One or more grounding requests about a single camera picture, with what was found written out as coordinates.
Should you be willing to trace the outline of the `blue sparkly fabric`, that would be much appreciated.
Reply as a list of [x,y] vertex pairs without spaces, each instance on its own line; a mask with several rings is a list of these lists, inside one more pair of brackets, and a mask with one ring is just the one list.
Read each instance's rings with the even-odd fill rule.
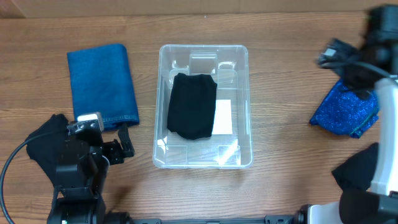
[[324,97],[309,123],[335,134],[360,138],[378,119],[379,105],[374,91],[361,99],[338,80]]

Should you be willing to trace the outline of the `blue towel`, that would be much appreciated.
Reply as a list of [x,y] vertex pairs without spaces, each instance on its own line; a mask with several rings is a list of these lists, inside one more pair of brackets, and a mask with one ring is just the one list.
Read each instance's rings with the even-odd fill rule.
[[127,49],[109,44],[67,53],[73,115],[101,113],[104,129],[139,124]]

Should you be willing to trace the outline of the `large black cloth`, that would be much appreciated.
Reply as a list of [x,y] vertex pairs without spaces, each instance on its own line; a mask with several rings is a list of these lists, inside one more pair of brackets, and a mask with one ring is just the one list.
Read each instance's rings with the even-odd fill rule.
[[211,137],[216,92],[211,75],[178,73],[170,94],[167,129],[188,140]]

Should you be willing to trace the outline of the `small black cloth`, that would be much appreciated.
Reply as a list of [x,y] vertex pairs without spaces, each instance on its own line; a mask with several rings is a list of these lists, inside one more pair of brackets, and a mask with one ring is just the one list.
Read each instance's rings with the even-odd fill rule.
[[342,191],[367,191],[370,188],[376,170],[378,150],[379,143],[375,142],[332,170],[331,173]]

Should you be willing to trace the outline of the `clear plastic storage bin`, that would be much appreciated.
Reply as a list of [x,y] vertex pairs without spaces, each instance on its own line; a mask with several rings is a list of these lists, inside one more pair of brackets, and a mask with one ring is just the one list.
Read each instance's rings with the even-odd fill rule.
[[253,160],[247,48],[162,46],[154,165],[163,169],[245,169]]

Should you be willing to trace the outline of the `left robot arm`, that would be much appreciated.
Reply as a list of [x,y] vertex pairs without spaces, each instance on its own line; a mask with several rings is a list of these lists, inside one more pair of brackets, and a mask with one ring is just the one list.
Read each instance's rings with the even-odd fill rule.
[[128,224],[128,212],[106,212],[102,197],[111,165],[122,164],[135,154],[124,123],[119,139],[104,142],[97,121],[82,121],[67,126],[68,139],[58,152],[55,188],[49,224]]

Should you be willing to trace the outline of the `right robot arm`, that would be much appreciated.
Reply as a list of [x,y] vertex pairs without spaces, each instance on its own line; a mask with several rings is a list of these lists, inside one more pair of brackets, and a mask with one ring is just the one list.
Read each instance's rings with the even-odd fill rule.
[[363,43],[331,40],[317,64],[339,79],[310,124],[368,142],[332,170],[341,196],[306,205],[291,223],[397,222],[397,6],[368,11]]

